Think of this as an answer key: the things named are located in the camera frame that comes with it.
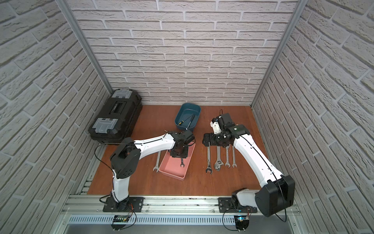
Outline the short silver combination wrench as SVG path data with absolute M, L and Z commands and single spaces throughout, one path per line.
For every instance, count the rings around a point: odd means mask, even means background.
M 185 165 L 184 165 L 184 159 L 183 159 L 183 158 L 181 158 L 181 164 L 180 164 L 180 167 L 182 167 L 182 168 L 185 167 Z

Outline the silver adjustable wrench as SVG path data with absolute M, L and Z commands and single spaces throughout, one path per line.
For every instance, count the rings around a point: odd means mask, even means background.
M 217 159 L 216 159 L 216 162 L 214 164 L 214 168 L 217 172 L 220 171 L 221 169 L 221 166 L 223 166 L 223 162 L 221 160 L 221 146 L 216 146 L 216 151 L 217 151 Z

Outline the pink plastic storage box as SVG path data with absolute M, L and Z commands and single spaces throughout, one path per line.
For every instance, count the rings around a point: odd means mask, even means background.
M 189 147 L 188 157 L 186 159 L 183 159 L 184 167 L 181 166 L 182 162 L 180 158 L 173 158 L 170 155 L 170 152 L 167 151 L 161 162 L 161 165 L 159 166 L 159 172 L 161 172 L 165 176 L 183 181 L 187 174 L 187 170 L 188 170 L 195 146 L 196 145 L 194 144 L 193 146 Z

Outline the small silver combination wrench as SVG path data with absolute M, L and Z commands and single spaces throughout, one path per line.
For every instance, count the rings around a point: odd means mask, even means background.
M 228 167 L 228 168 L 231 167 L 231 164 L 229 162 L 229 149 L 230 149 L 230 146 L 227 146 L 226 147 L 226 162 L 225 162 L 225 167 Z

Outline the large silver combination wrench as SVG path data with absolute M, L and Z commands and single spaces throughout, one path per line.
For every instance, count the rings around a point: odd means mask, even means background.
M 207 168 L 206 168 L 206 174 L 209 173 L 210 175 L 213 173 L 213 170 L 211 168 L 211 154 L 210 154 L 210 145 L 207 147 Z

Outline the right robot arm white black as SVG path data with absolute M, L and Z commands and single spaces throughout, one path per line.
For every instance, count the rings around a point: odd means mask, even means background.
M 231 145 L 244 157 L 261 186 L 258 192 L 245 188 L 233 192 L 234 209 L 249 206 L 269 217 L 293 205 L 295 180 L 290 175 L 283 175 L 268 160 L 244 125 L 235 124 L 230 114 L 225 113 L 213 118 L 210 126 L 213 132 L 204 134 L 203 145 L 218 148 Z

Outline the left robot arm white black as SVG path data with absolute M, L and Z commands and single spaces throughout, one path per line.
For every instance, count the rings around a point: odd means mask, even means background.
M 109 200 L 116 206 L 129 203 L 130 177 L 135 173 L 141 159 L 161 151 L 169 151 L 173 158 L 186 159 L 194 140 L 195 136 L 191 130 L 181 133 L 168 131 L 161 136 L 145 140 L 125 138 L 111 155 L 111 165 L 107 166 L 113 174 L 113 189 Z

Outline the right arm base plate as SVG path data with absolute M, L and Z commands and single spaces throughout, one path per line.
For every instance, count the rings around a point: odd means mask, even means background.
M 257 213 L 258 209 L 251 206 L 240 205 L 237 199 L 233 197 L 218 198 L 218 207 L 220 213 Z

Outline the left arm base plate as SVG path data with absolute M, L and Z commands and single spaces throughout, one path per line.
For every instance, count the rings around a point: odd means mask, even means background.
M 103 212 L 125 213 L 133 210 L 141 212 L 144 197 L 129 197 L 121 202 L 116 202 L 113 197 L 108 197 L 104 203 Z

